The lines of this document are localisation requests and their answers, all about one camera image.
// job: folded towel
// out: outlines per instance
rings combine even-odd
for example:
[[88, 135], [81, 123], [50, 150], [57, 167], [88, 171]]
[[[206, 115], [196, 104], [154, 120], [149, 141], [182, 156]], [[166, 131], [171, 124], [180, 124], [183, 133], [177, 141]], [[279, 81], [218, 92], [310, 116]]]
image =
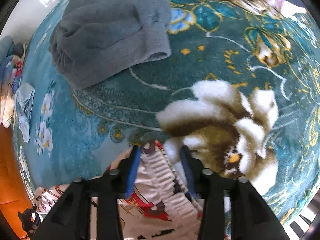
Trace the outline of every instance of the folded towel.
[[30, 140], [29, 122], [35, 88], [28, 83], [22, 83], [14, 96], [14, 108], [19, 118], [19, 129], [24, 142]]
[[50, 37], [52, 60], [75, 88], [170, 56], [167, 0], [70, 0]]

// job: light blue cloth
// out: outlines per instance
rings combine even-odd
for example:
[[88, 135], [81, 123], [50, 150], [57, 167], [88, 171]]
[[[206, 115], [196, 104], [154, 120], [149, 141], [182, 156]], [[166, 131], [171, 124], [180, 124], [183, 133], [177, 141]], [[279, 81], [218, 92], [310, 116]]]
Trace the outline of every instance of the light blue cloth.
[[6, 64], [5, 64], [3, 76], [0, 79], [1, 80], [1, 86], [3, 84], [5, 84], [5, 85], [9, 84], [10, 77], [11, 77], [11, 74], [12, 74], [12, 69], [14, 67], [14, 63], [12, 61], [12, 58], [13, 58], [13, 56], [9, 56], [4, 60], [4, 63], [6, 63]]
[[21, 75], [20, 75], [20, 76], [16, 76], [16, 77], [14, 78], [13, 87], [12, 87], [12, 93], [13, 93], [13, 94], [15, 94], [16, 91], [18, 90], [19, 84], [20, 84], [20, 80], [21, 80]]
[[12, 61], [12, 58], [13, 58], [13, 56], [6, 57], [0, 64], [0, 88], [1, 88], [1, 84], [4, 79], [5, 73], [8, 73], [7, 67], [10, 66], [10, 64], [8, 65], [8, 63]]
[[0, 40], [0, 63], [2, 63], [7, 56], [12, 55], [13, 46], [14, 41], [11, 36], [5, 36]]
[[14, 96], [14, 109], [19, 118], [19, 129], [22, 131], [23, 141], [30, 140], [29, 122], [33, 104], [35, 88], [28, 83], [22, 83]]

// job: pile of clothes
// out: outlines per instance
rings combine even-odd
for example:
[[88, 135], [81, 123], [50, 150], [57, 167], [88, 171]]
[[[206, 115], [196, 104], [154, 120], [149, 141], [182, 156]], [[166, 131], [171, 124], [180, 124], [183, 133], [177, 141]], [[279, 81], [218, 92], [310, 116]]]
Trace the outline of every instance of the pile of clothes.
[[19, 88], [25, 45], [14, 44], [11, 36], [0, 40], [0, 124], [9, 127], [14, 111], [14, 94]]

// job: wooden cabinet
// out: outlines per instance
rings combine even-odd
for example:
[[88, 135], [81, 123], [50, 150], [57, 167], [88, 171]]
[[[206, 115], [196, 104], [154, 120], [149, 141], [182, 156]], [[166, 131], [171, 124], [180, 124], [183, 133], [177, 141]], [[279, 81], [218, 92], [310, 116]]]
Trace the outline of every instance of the wooden cabinet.
[[17, 216], [32, 206], [14, 157], [10, 128], [0, 125], [0, 210], [20, 239], [26, 237]]

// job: screw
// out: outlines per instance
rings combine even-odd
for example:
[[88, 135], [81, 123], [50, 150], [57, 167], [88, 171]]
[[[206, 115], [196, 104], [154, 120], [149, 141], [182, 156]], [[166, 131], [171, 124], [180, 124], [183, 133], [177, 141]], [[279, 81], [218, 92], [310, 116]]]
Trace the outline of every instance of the screw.
[[78, 183], [78, 182], [81, 182], [82, 180], [83, 180], [83, 178], [76, 178], [73, 180], [73, 182]]
[[204, 174], [204, 175], [212, 175], [212, 174], [213, 174], [213, 171], [210, 170], [210, 169], [203, 169], [203, 170], [202, 170], [202, 174]]
[[118, 169], [112, 169], [109, 171], [109, 175], [116, 176], [120, 173]]
[[246, 183], [246, 182], [248, 182], [248, 179], [247, 179], [246, 177], [244, 177], [244, 176], [239, 177], [238, 180], [239, 180], [239, 182], [241, 182], [241, 183]]

